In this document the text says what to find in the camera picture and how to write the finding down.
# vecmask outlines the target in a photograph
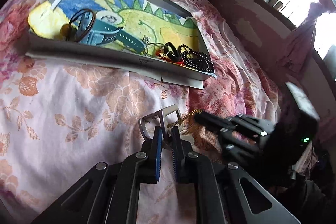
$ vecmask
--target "screw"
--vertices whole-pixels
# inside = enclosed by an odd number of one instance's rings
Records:
[[[225,149],[226,150],[231,150],[232,148],[234,148],[234,145],[233,144],[228,144]]]
[[[188,153],[188,157],[189,158],[192,158],[192,159],[195,159],[195,158],[198,158],[198,153],[197,152],[189,152]]]
[[[238,169],[238,164],[232,161],[228,163],[227,167],[229,167],[232,170],[236,170]]]
[[[138,159],[144,159],[146,158],[146,153],[145,152],[137,152],[137,154],[135,155]]]
[[[104,162],[97,163],[96,164],[96,169],[97,170],[104,170],[104,169],[106,169],[106,163],[104,163]]]

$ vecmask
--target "bed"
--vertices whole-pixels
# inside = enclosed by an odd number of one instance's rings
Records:
[[[118,163],[139,151],[138,119],[163,107],[277,121],[277,86],[207,0],[171,0],[196,19],[213,60],[217,79],[206,80],[203,90],[122,69],[24,56],[27,17],[44,1],[9,0],[0,10],[0,200],[15,223],[30,223],[97,162]],[[214,134],[192,119],[181,133],[220,160]],[[160,182],[141,186],[137,222],[195,223],[192,189],[174,184],[171,152],[164,149]]]

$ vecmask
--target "black bracelet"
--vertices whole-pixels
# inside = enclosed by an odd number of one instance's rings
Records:
[[[164,51],[171,61],[177,63],[181,60],[181,56],[180,56],[179,52],[177,51],[177,49],[175,48],[175,46],[171,42],[167,42],[165,44]]]
[[[213,73],[212,62],[205,53],[194,51],[186,45],[180,45],[177,50],[185,66],[195,70]],[[194,55],[196,58],[190,58],[188,55]]]

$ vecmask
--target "floral bedsheet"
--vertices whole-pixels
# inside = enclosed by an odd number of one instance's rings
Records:
[[[206,80],[203,90],[25,57],[29,11],[44,1],[9,0],[0,10],[0,199],[16,222],[30,223],[97,162],[121,162],[140,150],[137,120],[163,107],[277,120],[278,88],[207,0],[172,0],[196,19],[214,62],[217,79]],[[212,133],[191,120],[182,132],[219,158]],[[163,150],[160,182],[141,186],[137,222],[195,223],[192,189],[175,185],[171,152]]]

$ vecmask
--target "pink curtain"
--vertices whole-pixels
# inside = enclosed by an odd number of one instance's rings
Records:
[[[277,63],[288,68],[297,79],[302,78],[314,50],[316,20],[324,12],[336,12],[332,0],[319,0],[318,3],[311,3],[307,18],[288,35],[279,53]]]

